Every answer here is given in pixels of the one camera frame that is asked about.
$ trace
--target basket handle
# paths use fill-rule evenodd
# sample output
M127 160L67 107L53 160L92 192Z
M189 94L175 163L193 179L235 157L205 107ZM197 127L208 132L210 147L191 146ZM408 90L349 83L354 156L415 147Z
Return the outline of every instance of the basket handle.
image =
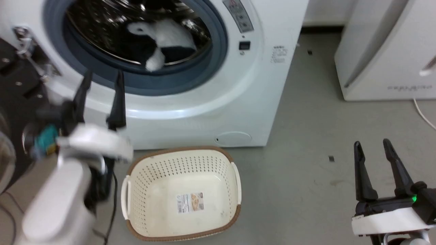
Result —
M239 176L238 168L236 167L236 164L234 162L232 162L232 167L235 170L236 185L238 186L238 205L241 205L242 202L241 177Z
M123 180L123 185L121 186L121 210L123 211L123 216L125 220L129 219L130 214L130 176L127 175Z

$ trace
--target white wall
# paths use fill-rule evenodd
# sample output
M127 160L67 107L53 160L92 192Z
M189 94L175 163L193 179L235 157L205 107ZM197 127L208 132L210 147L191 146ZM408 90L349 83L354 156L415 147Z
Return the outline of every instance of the white wall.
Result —
M344 25L356 0L310 0L304 26Z

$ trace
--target basket label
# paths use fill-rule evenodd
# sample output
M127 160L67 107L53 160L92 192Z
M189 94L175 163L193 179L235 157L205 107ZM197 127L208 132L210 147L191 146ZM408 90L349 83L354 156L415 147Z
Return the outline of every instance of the basket label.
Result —
M177 195L177 210L179 214L204 210L203 192Z

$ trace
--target metal hinge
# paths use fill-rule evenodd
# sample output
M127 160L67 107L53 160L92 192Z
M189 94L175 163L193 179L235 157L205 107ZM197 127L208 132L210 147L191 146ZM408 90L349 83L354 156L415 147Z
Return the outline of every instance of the metal hinge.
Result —
M38 45L28 27L15 27L14 33L20 42L20 48L17 51L18 56L32 64L42 82L48 82L54 75L61 75L56 66Z

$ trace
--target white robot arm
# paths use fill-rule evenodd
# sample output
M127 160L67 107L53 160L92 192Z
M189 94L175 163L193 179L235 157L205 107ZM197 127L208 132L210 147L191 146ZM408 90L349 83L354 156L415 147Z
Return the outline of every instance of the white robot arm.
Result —
M378 198L365 168L361 144L354 144L356 214L353 232L369 236L373 245L430 245L428 230L436 227L436 191L420 181L413 183L394 147L383 140L395 179L395 197ZM391 235L409 235L388 241Z
M57 140L60 149L57 168L26 211L16 245L86 244L96 220L95 208L109 197L115 161L133 159L132 145L116 133L126 122L122 73L107 119L109 129L83 122L91 79L92 74L88 73L72 107L66 102L37 113L45 121L61 125L67 135ZM72 120L65 121L69 115L73 115ZM91 166L90 161L100 164Z

